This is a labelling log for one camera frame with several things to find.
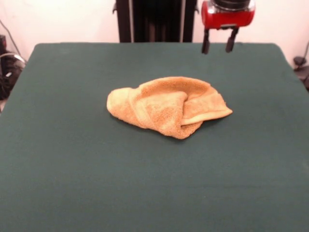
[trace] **towel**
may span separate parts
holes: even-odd
[[[113,90],[107,109],[129,124],[177,139],[189,137],[203,121],[233,112],[209,83],[189,77],[163,77]]]

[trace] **terry cloth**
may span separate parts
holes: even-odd
[[[164,77],[138,88],[113,90],[107,109],[120,120],[177,139],[189,137],[203,121],[233,113],[209,83],[188,77]]]

